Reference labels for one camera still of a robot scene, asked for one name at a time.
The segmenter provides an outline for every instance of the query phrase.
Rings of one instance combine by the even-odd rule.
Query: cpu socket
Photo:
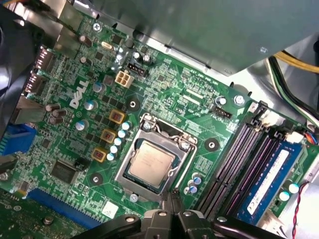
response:
[[[150,114],[144,114],[139,130],[115,177],[127,192],[159,202],[174,183],[183,163],[197,151],[197,139]]]

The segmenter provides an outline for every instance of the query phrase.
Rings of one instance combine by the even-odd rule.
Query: yellow wire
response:
[[[305,71],[311,71],[314,73],[319,73],[319,67],[307,64],[301,60],[295,59],[294,57],[291,57],[284,52],[278,52],[275,54],[275,57],[282,60],[283,62],[286,62],[287,64],[297,67],[299,69],[305,70]]]
[[[5,7],[7,7],[7,6],[9,6],[10,4],[12,4],[12,3],[16,3],[16,2],[18,2],[18,1],[20,1],[20,0],[11,0],[11,1],[7,1],[6,3],[4,3],[3,5],[5,6]]]

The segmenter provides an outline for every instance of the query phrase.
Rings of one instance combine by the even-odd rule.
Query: green wire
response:
[[[278,91],[280,92],[280,95],[296,110],[298,111],[303,117],[305,117],[306,119],[308,119],[311,123],[313,123],[314,125],[316,125],[318,127],[318,125],[312,120],[310,119],[306,114],[304,114],[296,105],[295,103],[293,103],[286,95],[285,95],[285,92],[284,90],[281,88],[281,86],[279,85],[278,83],[278,80],[277,80],[277,75],[276,73],[273,71],[273,69],[271,69],[273,75],[274,75],[274,80],[275,80],[275,86]]]

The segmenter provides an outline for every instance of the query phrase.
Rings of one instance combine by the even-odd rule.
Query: dell logo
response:
[[[75,109],[77,109],[79,107],[79,101],[82,99],[82,95],[85,93],[86,88],[89,85],[89,82],[88,81],[87,82],[80,81],[80,85],[83,87],[81,88],[80,86],[78,86],[76,88],[76,92],[74,93],[74,97],[70,102],[70,106],[72,108],[75,108]]]

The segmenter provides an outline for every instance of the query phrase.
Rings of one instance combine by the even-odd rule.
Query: blue slot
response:
[[[238,210],[237,219],[257,225],[278,193],[291,168],[300,157],[301,150],[301,144],[279,143],[259,179],[251,188],[249,196]]]
[[[28,198],[31,198],[38,203],[53,209],[57,213],[64,215],[75,223],[82,225],[86,229],[91,229],[101,224],[99,221],[85,215],[84,213],[50,196],[38,188],[29,192]]]
[[[0,140],[0,156],[16,152],[27,153],[32,145],[36,130],[25,125],[8,125]]]

